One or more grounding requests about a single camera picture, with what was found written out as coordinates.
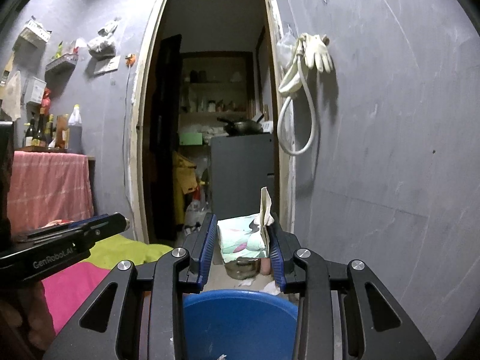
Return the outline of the left human hand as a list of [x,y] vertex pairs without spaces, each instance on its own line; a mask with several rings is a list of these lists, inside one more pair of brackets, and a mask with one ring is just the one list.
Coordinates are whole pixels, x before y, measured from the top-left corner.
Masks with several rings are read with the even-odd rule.
[[26,331],[20,337],[37,350],[46,351],[55,339],[54,323],[41,281],[28,287],[2,290],[1,316],[12,329],[19,331],[24,327]]

